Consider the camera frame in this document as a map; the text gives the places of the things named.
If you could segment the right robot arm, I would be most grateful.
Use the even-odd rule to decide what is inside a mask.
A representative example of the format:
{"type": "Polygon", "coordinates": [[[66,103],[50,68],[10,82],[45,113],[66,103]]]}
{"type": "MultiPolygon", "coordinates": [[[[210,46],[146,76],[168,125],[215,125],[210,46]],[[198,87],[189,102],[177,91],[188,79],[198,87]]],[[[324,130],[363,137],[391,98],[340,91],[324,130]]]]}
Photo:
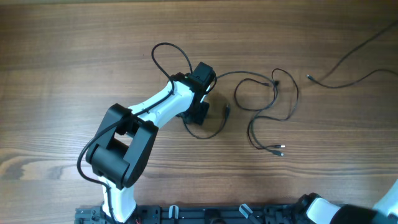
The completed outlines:
{"type": "Polygon", "coordinates": [[[303,195],[293,206],[295,222],[316,224],[397,224],[397,183],[372,208],[335,205],[318,194],[303,195]]]}

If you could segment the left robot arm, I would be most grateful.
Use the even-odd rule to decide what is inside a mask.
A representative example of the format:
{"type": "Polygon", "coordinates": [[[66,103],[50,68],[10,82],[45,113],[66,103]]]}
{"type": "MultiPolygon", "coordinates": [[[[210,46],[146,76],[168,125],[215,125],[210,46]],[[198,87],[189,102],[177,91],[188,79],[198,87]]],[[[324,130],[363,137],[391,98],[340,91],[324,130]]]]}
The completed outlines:
{"type": "Polygon", "coordinates": [[[134,184],[143,173],[158,130],[178,116],[184,122],[203,124],[208,103],[204,98],[215,79],[203,62],[192,73],[172,75],[167,86],[143,103],[125,108],[111,106],[86,151],[86,161],[103,184],[102,214],[124,223],[136,210],[134,184]]]}

